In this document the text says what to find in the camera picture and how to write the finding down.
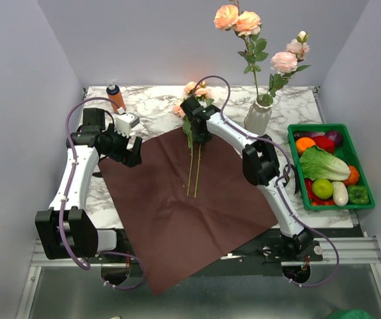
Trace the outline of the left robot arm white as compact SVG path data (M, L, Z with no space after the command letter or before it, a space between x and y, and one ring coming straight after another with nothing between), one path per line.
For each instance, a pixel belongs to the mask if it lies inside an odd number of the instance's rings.
M135 167L142 163L142 139L137 137L132 149L128 142L132 128L140 119L123 113L107 124L107 111L85 108L82 125L66 137L67 161L61 184L46 211L39 211L35 225L45 255L50 260L67 259L71 254L90 258L97 253L116 263L124 257L125 247L113 229L97 229L86 214L90 180L100 158Z

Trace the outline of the pink flower bunch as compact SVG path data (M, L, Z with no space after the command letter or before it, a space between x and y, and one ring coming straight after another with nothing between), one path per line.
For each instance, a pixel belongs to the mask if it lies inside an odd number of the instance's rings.
M190 169L188 174L188 184L187 184L187 197L190 196L190 189L193 181L193 175L196 177L197 169L197 153L198 153L198 143L194 142L191 137L190 123L184 114L184 111L180 108L180 104L191 95L194 95L198 102L203 102L206 106L212 104L214 99L211 96L211 90L207 88L206 81L189 82L184 87L184 95L180 103L173 106L172 111L176 116L182 119L182 130L186 135L188 141L188 149L190 151Z

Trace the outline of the dark red wrapping paper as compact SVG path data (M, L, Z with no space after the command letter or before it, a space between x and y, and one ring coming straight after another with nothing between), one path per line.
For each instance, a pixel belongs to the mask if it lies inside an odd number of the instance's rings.
M142 163L129 168L112 159L99 168L135 255L155 270L160 259L212 263L277 224L267 200L242 172L237 152L215 137L201 149L197 198L187 197L190 151L182 129L149 139ZM153 294L173 287L147 280Z

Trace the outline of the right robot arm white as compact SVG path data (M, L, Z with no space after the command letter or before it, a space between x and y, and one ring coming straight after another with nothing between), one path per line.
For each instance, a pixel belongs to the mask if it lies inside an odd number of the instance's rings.
M216 106L203 107L194 96L186 98L180 108L197 142L204 144L217 136L241 155L245 179L263 194L278 221L281 240L277 249L271 249L271 253L277 254L276 259L309 261L318 243L313 232L299 219L280 180L276 153L279 145L269 136L259 137L237 125Z

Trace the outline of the pink flower stem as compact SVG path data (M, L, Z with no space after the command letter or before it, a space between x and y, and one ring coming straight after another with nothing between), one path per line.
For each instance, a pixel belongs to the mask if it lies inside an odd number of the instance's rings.
M310 51L310 46L307 43L308 39L309 34L300 31L297 37L286 45L285 51L278 52L271 58L271 67L275 74L269 76L267 92L257 97L260 106L271 106L277 92L282 90L296 73L310 66L309 64L303 64L305 56Z

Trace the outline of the orange flower stem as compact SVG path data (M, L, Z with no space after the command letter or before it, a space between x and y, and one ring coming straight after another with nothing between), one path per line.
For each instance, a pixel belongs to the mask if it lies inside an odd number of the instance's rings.
M253 75L253 83L256 89L256 102L260 106L270 106L273 99L267 94L259 93L257 74L261 72L259 62L264 61L268 54L265 52L267 41L260 38L262 22L261 17L253 11L242 11L239 1L230 1L230 4L222 5L215 13L213 23L217 30L233 31L235 36L241 39L245 48L238 52L247 63L244 73Z

